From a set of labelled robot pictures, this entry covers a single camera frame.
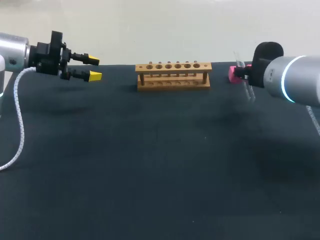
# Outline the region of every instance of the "wooden test tube rack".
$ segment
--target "wooden test tube rack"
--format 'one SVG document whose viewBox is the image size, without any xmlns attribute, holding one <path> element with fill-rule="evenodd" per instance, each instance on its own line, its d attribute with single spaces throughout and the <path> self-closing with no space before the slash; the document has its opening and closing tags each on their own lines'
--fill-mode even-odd
<svg viewBox="0 0 320 240">
<path fill-rule="evenodd" d="M 210 88 L 210 62 L 137 64 L 137 89 L 142 91 L 185 91 Z"/>
</svg>

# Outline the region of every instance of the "black tablecloth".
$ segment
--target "black tablecloth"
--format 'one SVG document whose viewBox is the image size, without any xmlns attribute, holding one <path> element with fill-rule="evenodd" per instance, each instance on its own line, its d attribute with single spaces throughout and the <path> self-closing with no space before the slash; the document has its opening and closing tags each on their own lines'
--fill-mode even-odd
<svg viewBox="0 0 320 240">
<path fill-rule="evenodd" d="M 23 152 L 0 172 L 1 240 L 320 238 L 320 137 L 301 105 L 228 82 L 137 92 L 134 66 L 103 81 L 28 73 Z M 0 164 L 17 151 L 13 80 Z"/>
</svg>

